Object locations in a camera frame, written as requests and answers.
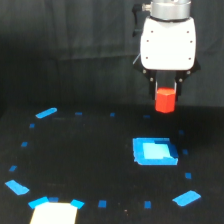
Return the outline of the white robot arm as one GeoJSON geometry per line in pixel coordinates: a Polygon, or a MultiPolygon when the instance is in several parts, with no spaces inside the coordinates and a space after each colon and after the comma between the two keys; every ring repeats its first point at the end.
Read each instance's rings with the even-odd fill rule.
{"type": "Polygon", "coordinates": [[[147,12],[143,28],[134,29],[140,37],[140,52],[133,63],[140,61],[142,73],[149,80],[149,93],[157,98],[158,71],[175,71],[175,98],[181,95],[182,83],[200,69],[196,59],[196,28],[190,16],[191,0],[150,0],[132,8],[135,24],[137,13],[147,12]]]}

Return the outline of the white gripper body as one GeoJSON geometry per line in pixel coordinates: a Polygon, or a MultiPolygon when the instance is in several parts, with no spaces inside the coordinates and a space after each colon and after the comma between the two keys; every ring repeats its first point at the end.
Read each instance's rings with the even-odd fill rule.
{"type": "Polygon", "coordinates": [[[201,69],[196,59],[196,28],[193,18],[183,21],[145,19],[140,51],[133,61],[139,71],[181,71],[190,75],[201,69]]]}

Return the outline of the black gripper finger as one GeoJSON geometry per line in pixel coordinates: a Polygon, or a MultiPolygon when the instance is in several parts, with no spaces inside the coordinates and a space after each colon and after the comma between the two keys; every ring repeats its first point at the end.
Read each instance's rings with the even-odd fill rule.
{"type": "Polygon", "coordinates": [[[176,91],[176,98],[179,98],[182,94],[182,85],[185,81],[184,77],[176,77],[175,78],[175,91],[176,91]]]}
{"type": "Polygon", "coordinates": [[[149,94],[152,97],[152,100],[156,100],[157,95],[157,80],[156,78],[149,79],[149,94]]]}

